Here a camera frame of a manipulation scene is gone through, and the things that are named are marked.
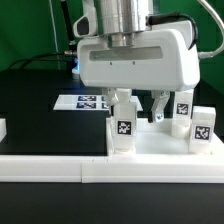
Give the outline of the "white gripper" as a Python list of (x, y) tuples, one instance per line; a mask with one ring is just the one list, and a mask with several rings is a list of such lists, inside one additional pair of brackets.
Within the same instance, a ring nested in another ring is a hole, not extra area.
[(131, 48), (110, 48), (101, 38), (84, 39), (78, 44), (78, 60), (83, 83), (103, 87), (110, 115), (118, 102), (116, 88), (153, 90), (148, 121), (154, 123), (164, 120), (169, 91), (193, 89), (200, 80), (197, 50), (189, 49), (176, 29), (139, 33)]

